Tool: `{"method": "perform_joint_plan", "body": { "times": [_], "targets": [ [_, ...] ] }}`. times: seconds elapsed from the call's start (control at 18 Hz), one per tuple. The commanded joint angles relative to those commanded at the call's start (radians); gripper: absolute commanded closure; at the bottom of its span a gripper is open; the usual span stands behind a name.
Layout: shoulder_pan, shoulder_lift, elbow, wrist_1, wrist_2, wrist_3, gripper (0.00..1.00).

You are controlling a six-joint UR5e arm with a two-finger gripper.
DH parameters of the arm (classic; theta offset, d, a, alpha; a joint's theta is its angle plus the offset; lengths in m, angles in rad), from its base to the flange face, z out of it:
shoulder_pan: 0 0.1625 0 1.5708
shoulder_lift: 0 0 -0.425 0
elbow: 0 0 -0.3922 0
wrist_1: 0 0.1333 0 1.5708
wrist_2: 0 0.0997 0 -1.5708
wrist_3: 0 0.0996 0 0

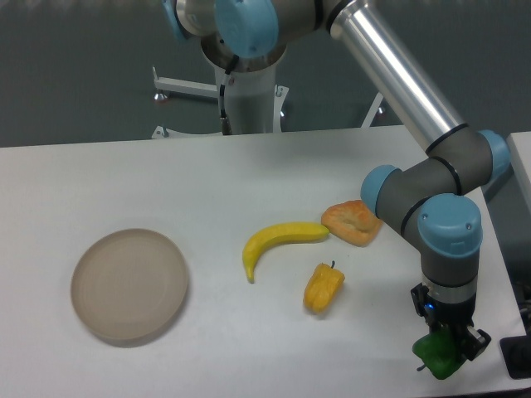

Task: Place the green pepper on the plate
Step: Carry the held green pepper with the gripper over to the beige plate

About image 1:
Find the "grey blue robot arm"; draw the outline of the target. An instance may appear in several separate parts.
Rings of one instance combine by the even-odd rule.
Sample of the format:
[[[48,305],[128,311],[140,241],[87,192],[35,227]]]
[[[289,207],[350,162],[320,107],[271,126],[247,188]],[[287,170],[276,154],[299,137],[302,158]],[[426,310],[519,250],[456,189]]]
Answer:
[[[272,131],[274,86],[259,85],[256,72],[271,71],[288,43],[324,29],[348,48],[426,153],[404,171],[376,167],[361,187],[370,211],[421,256],[412,300],[429,333],[413,351],[427,366],[476,359],[490,336],[472,320],[483,229],[468,193],[508,168],[505,141],[468,126],[370,1],[166,1],[163,9],[174,36],[199,38],[219,70],[225,135]]]

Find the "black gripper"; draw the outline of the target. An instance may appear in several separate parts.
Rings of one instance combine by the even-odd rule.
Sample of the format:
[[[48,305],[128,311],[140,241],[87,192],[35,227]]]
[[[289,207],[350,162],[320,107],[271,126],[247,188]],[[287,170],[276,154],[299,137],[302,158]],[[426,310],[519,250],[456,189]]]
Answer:
[[[460,364],[474,361],[491,342],[491,336],[482,329],[474,328],[476,294],[457,303],[446,303],[430,296],[429,288],[418,284],[411,289],[417,315],[424,318],[430,334],[443,326],[455,331],[455,346]]]

